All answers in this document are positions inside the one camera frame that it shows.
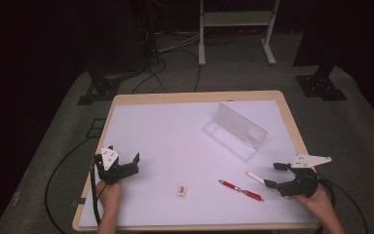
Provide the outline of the white table mat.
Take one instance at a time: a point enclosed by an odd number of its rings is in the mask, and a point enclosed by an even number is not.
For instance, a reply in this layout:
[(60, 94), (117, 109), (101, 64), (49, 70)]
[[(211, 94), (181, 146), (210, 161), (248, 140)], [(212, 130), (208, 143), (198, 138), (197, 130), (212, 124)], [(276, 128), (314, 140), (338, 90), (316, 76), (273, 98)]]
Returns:
[[(123, 164), (139, 153), (139, 172), (123, 181), (117, 224), (141, 229), (237, 229), (241, 226), (288, 229), (316, 224), (297, 201), (283, 198), (245, 172), (278, 182), (293, 178), (274, 170), (297, 150), (273, 100), (232, 101), (230, 108), (265, 129), (259, 152), (244, 162), (202, 131), (218, 107), (215, 102), (115, 106), (103, 145)], [(226, 180), (260, 195), (256, 201), (222, 185)], [(187, 186), (179, 197), (177, 187)]]

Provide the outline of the white metal stand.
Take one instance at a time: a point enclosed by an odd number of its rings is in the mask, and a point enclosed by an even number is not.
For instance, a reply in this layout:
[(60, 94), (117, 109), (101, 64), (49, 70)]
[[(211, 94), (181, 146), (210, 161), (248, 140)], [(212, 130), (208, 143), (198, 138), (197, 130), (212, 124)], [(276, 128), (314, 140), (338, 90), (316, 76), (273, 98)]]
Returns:
[(280, 0), (273, 0), (273, 7), (270, 11), (250, 11), (250, 12), (206, 12), (205, 0), (200, 0), (199, 12), (199, 46), (198, 64), (206, 64), (206, 27), (226, 27), (226, 26), (266, 26), (267, 32), (261, 39), (261, 44), (270, 65), (275, 65), (276, 59), (270, 47), (270, 40), (273, 33)]

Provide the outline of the clear plastic pencil case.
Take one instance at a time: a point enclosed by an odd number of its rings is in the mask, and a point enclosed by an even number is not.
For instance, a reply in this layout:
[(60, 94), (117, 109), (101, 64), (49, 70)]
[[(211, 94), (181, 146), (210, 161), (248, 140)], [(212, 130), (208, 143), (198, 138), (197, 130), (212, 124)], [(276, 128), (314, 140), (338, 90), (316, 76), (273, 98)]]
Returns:
[(268, 134), (224, 103), (218, 105), (202, 131), (244, 162), (250, 161), (259, 152)]

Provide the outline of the person's left hand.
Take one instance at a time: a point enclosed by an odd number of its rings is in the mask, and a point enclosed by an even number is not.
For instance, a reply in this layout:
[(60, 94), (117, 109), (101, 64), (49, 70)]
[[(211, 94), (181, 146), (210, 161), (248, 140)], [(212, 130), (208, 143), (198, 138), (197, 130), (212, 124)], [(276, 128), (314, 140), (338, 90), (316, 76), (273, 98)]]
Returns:
[(101, 180), (96, 185), (96, 194), (104, 209), (104, 214), (117, 216), (122, 197), (121, 181), (108, 185), (104, 180)]

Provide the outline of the white pen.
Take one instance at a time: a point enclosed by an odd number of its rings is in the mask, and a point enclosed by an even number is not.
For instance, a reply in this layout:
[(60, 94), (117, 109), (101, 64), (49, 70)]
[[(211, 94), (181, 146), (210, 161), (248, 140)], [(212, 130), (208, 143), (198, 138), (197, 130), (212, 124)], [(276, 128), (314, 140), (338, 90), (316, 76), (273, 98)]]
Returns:
[(245, 172), (245, 174), (246, 174), (247, 176), (251, 177), (252, 179), (254, 179), (254, 180), (260, 182), (261, 184), (264, 184), (264, 185), (265, 185), (265, 181), (264, 181), (264, 179), (262, 179), (261, 177), (259, 177), (259, 176), (255, 175), (255, 174), (253, 174), (252, 172), (247, 171), (247, 172)]

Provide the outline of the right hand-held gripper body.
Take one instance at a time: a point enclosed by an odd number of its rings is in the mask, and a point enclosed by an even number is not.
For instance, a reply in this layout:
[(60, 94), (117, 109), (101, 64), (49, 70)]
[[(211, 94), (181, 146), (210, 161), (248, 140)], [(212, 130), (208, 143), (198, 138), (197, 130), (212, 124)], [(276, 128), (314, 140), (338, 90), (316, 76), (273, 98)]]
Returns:
[(318, 187), (318, 174), (315, 166), (330, 163), (329, 156), (296, 155), (287, 168), (293, 172), (294, 179), (280, 186), (281, 196), (305, 195), (311, 197)]

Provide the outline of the person's right hand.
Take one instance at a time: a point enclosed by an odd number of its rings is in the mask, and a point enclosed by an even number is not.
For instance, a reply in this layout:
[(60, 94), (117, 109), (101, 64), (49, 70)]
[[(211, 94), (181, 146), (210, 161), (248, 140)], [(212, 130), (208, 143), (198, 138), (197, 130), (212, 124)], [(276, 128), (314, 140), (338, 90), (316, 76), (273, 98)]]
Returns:
[(295, 195), (294, 199), (301, 203), (317, 219), (328, 218), (334, 214), (329, 192), (321, 184), (318, 185), (316, 192), (311, 197)]

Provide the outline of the red pen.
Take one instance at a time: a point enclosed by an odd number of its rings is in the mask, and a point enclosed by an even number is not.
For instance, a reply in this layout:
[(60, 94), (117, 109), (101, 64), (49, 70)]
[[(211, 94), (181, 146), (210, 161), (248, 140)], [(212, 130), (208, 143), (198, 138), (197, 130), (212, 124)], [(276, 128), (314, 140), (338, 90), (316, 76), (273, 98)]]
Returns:
[(260, 195), (258, 195), (258, 194), (256, 194), (256, 193), (253, 193), (253, 192), (248, 191), (248, 190), (245, 190), (245, 189), (241, 189), (241, 188), (238, 187), (237, 185), (232, 184), (232, 183), (230, 183), (230, 182), (228, 182), (228, 181), (226, 181), (226, 180), (218, 179), (218, 181), (219, 181), (222, 185), (224, 185), (224, 186), (226, 186), (226, 187), (229, 187), (229, 188), (231, 188), (231, 189), (233, 189), (233, 190), (235, 190), (235, 191), (238, 191), (238, 192), (244, 194), (245, 196), (247, 196), (247, 197), (249, 197), (249, 198), (252, 198), (252, 199), (254, 199), (254, 200), (256, 200), (256, 201), (260, 201), (260, 202), (263, 202), (263, 201), (264, 201), (264, 199), (263, 199)]

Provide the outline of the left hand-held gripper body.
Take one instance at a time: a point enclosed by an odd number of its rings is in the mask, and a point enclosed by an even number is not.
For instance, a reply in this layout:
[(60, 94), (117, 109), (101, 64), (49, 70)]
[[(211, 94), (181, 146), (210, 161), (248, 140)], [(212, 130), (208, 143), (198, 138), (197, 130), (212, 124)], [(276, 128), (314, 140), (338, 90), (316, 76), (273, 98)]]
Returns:
[(98, 176), (108, 185), (122, 178), (123, 167), (118, 164), (119, 153), (110, 147), (102, 147), (98, 154), (94, 155), (94, 163)]

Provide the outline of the black stand base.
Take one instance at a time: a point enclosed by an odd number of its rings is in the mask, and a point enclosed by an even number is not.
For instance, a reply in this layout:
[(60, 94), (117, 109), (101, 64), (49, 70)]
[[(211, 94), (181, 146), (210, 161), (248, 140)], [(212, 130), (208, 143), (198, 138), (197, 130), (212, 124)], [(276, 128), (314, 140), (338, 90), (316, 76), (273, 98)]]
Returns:
[(78, 105), (91, 105), (94, 101), (112, 100), (119, 91), (121, 81), (107, 79), (101, 71), (90, 70), (91, 84), (78, 100)]
[(333, 65), (321, 64), (314, 74), (297, 75), (296, 80), (307, 98), (346, 100), (344, 93), (335, 87), (329, 76)]

